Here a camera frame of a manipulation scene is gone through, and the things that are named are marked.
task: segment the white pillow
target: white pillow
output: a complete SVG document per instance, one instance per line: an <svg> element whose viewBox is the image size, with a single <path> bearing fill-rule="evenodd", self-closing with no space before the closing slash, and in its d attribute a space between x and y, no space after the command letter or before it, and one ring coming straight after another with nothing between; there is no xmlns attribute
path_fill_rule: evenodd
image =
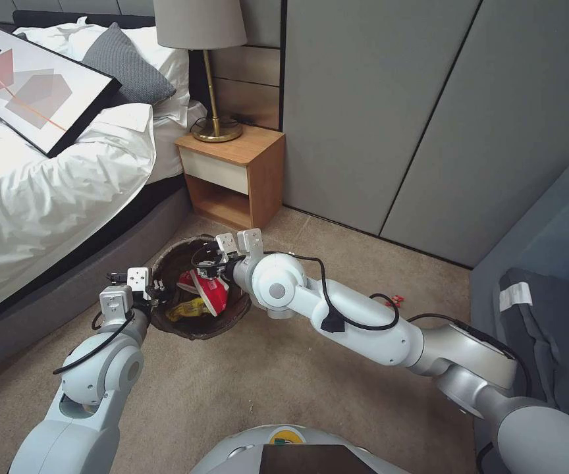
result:
<svg viewBox="0 0 569 474"><path fill-rule="evenodd" d="M85 22L86 16L78 19ZM75 61L82 61L89 48L107 29L104 26L87 25L68 37L69 51L67 56ZM187 49L174 49L160 46L157 43L157 28L148 26L135 30L122 30L133 42L144 60L166 77L177 90L174 96L153 107L154 117L168 117L183 127L188 122L188 90L189 59Z"/></svg>
<svg viewBox="0 0 569 474"><path fill-rule="evenodd" d="M79 18L76 23L65 23L48 28L17 28L14 34L25 33L32 43L46 47L63 56L69 56L70 35L90 26L85 23L84 18Z"/></svg>

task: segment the table lamp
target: table lamp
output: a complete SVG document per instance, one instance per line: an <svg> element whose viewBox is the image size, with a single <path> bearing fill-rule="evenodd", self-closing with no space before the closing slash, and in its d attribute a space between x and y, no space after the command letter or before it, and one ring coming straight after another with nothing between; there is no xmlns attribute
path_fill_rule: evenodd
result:
<svg viewBox="0 0 569 474"><path fill-rule="evenodd" d="M243 133L234 120L220 120L208 49L247 42L239 0L154 0L157 42L162 46L203 49L212 118L195 123L192 135L202 142L228 142Z"/></svg>

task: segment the red wrapper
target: red wrapper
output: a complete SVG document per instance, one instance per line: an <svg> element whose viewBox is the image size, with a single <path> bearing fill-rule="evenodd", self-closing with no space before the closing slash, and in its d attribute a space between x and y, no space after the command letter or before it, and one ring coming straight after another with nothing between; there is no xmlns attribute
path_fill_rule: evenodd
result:
<svg viewBox="0 0 569 474"><path fill-rule="evenodd" d="M218 316L227 305L227 291L229 286L220 278L208 280L197 275L196 270L190 270L192 282L210 313Z"/></svg>
<svg viewBox="0 0 569 474"><path fill-rule="evenodd" d="M192 281L192 275L189 271L183 272L179 275L179 280L177 281L177 287L181 288L182 290L186 290L187 292L199 294L199 290L197 287L194 286L194 282Z"/></svg>

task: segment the wooden nightstand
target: wooden nightstand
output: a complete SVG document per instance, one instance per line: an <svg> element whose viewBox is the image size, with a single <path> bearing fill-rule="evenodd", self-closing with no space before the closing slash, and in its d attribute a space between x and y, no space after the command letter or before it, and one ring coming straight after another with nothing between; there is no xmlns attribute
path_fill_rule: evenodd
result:
<svg viewBox="0 0 569 474"><path fill-rule="evenodd" d="M175 142L194 211L237 229L265 226L283 203L285 135L244 125L225 143Z"/></svg>

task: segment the headboard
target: headboard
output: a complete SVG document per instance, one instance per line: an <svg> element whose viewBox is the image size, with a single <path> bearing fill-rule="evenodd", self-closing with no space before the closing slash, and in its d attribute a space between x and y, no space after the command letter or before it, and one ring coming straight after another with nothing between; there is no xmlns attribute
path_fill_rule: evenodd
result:
<svg viewBox="0 0 569 474"><path fill-rule="evenodd" d="M125 30L155 26L154 16L65 13L34 10L16 10L13 12L13 21L15 26L47 28L48 26L62 23L76 23L76 20L81 16L87 17L87 23L100 26L110 26L116 22L120 28ZM198 100L210 111L210 97L207 90L207 80L205 78L203 53L201 51L191 50L188 54L190 55L190 98Z"/></svg>

